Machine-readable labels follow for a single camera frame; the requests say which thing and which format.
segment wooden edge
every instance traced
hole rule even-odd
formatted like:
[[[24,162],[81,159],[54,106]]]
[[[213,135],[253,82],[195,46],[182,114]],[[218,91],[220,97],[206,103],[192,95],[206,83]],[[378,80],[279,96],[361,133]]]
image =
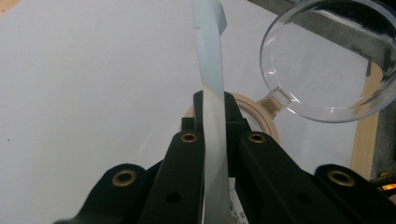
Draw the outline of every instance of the wooden edge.
[[[365,179],[371,178],[379,112],[358,121],[350,169]]]
[[[21,0],[0,0],[0,16],[17,5]]]

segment transparent plastic lid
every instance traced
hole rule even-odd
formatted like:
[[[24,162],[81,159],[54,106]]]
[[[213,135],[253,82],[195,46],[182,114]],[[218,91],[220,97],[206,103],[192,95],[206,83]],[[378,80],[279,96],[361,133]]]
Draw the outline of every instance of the transparent plastic lid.
[[[396,95],[394,15],[370,0],[294,5],[262,41],[267,87],[286,93],[288,110],[307,119],[348,122],[373,114]]]

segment brass screw hole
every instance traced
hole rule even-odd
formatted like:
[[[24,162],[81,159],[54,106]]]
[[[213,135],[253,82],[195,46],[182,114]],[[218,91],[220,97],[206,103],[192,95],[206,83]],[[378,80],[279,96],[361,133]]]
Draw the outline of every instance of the brass screw hole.
[[[137,173],[133,170],[121,170],[113,176],[114,186],[126,187],[134,183],[137,179]]]
[[[356,184],[355,179],[343,171],[330,170],[327,176],[332,182],[344,187],[353,187]]]
[[[265,142],[265,137],[258,133],[253,133],[248,136],[248,139],[254,143],[263,143]]]
[[[181,141],[191,143],[198,140],[198,136],[195,133],[185,133],[181,135]]]

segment white surface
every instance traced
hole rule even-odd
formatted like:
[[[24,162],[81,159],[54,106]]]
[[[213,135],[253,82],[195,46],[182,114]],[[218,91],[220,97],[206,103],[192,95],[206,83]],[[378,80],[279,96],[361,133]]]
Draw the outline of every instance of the white surface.
[[[220,35],[227,27],[219,0],[193,2],[194,28],[203,86],[205,136],[205,224],[231,223],[227,138]]]
[[[222,2],[225,90],[259,100],[275,15]],[[107,169],[163,158],[202,88],[192,18],[186,0],[24,0],[0,18],[0,223],[73,217]],[[275,122],[305,170],[349,165],[356,123]]]

